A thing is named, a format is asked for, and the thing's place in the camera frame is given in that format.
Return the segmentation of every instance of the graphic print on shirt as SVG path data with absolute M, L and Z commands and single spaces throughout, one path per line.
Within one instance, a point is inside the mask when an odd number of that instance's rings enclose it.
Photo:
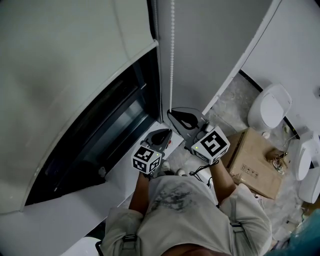
M 144 162 L 140 162 L 137 159 L 133 160 L 133 167 L 139 169 L 141 172 L 147 173 L 147 165 Z
M 188 209 L 194 209 L 195 207 L 197 207 L 197 203 L 193 200 L 193 194 L 184 182 L 179 185 L 175 182 L 167 182 L 165 189 L 154 199 L 149 211 L 153 212 L 159 208 L 167 208 L 177 213 L 185 213 Z
M 208 137 L 200 142 L 208 153 L 214 157 L 220 150 L 222 150 L 227 143 L 220 135 L 214 131 Z
M 148 162 L 153 155 L 153 151 L 141 146 L 138 151 L 134 154 L 135 158 L 139 158 L 142 161 Z

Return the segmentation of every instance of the man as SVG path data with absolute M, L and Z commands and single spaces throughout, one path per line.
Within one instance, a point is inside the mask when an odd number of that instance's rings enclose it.
M 140 172 L 129 209 L 110 211 L 103 255 L 265 254 L 271 224 L 257 200 L 244 184 L 234 184 L 221 160 L 210 172 L 219 208 L 213 192 L 195 177 L 164 175 L 149 181 Z

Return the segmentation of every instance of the floor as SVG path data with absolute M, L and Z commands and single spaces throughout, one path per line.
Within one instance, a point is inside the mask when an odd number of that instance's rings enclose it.
M 247 116 L 251 105 L 259 91 L 242 75 L 237 74 L 212 109 L 205 115 L 213 126 L 219 126 L 226 136 L 248 128 Z M 282 121 L 270 133 L 269 141 L 278 149 L 286 150 L 293 133 L 285 132 L 286 123 Z M 184 149 L 184 143 L 177 147 L 167 159 L 173 171 L 182 168 L 194 171 L 201 164 L 196 156 Z M 298 197 L 299 183 L 290 172 L 283 177 L 282 185 L 276 200 L 262 199 L 264 210 L 272 223 L 274 238 L 281 240 L 286 234 L 283 231 L 284 223 L 289 220 L 299 222 L 302 210 L 302 201 Z M 128 207 L 131 196 L 123 202 L 121 207 Z

